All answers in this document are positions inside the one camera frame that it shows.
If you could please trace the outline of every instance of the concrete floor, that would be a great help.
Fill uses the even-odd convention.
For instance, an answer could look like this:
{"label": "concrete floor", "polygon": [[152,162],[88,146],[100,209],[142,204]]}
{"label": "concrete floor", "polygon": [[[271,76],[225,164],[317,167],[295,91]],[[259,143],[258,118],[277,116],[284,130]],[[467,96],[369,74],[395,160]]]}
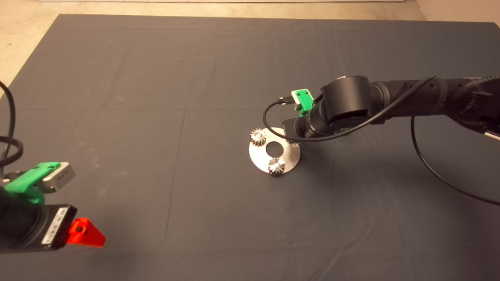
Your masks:
{"label": "concrete floor", "polygon": [[7,85],[12,82],[58,14],[410,21],[429,19],[499,23],[500,16],[497,13],[499,8],[499,0],[406,0],[380,3],[123,3],[0,0],[0,80]]}

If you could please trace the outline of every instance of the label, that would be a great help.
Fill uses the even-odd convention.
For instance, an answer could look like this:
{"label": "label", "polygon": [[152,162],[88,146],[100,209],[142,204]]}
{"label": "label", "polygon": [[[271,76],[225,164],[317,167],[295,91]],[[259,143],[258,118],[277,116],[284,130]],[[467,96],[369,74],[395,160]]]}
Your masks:
{"label": "label", "polygon": [[47,245],[52,243],[52,240],[54,240],[54,237],[56,236],[56,233],[58,232],[59,227],[61,226],[61,222],[63,221],[67,211],[68,211],[67,207],[62,207],[59,208],[59,210],[57,210],[57,213],[55,214],[52,223],[48,227],[47,233],[45,233],[45,236],[41,241],[42,245]]}

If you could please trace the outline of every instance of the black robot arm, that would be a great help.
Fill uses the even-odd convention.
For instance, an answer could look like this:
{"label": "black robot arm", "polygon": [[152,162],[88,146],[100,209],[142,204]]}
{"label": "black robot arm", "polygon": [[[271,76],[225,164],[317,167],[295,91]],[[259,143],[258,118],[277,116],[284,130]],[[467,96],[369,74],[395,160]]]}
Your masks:
{"label": "black robot arm", "polygon": [[470,130],[500,136],[500,76],[434,77],[421,82],[340,77],[321,88],[307,115],[283,122],[286,136],[314,139],[335,135],[380,113],[413,86],[418,87],[411,95],[370,124],[383,124],[392,117],[446,115]]}

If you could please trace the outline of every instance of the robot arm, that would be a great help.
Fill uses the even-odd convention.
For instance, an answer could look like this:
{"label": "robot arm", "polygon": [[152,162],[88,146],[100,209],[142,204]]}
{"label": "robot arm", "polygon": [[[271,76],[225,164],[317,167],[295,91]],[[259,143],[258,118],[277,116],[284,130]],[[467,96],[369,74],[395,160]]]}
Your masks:
{"label": "robot arm", "polygon": [[102,247],[106,238],[70,204],[45,204],[75,173],[68,162],[43,162],[4,175],[0,186],[0,254],[55,251],[66,244]]}
{"label": "robot arm", "polygon": [[[419,80],[370,83],[364,76],[340,77],[321,88],[303,116],[283,122],[285,134],[290,139],[335,135],[380,113],[417,83]],[[500,140],[500,76],[434,77],[413,90],[370,124],[383,124],[392,117],[446,115],[465,128]]]}

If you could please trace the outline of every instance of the white sticker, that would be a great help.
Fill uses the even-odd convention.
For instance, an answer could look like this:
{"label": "white sticker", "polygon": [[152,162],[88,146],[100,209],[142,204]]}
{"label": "white sticker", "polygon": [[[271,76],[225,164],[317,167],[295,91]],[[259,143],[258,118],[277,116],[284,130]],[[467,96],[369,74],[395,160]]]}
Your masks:
{"label": "white sticker", "polygon": [[52,243],[52,240],[54,240],[54,237],[56,236],[56,233],[58,232],[59,227],[61,226],[61,222],[63,221],[67,211],[68,211],[67,207],[62,207],[59,208],[59,210],[57,210],[57,213],[55,214],[52,223],[48,227],[47,233],[45,233],[45,236],[41,241],[42,245]]}

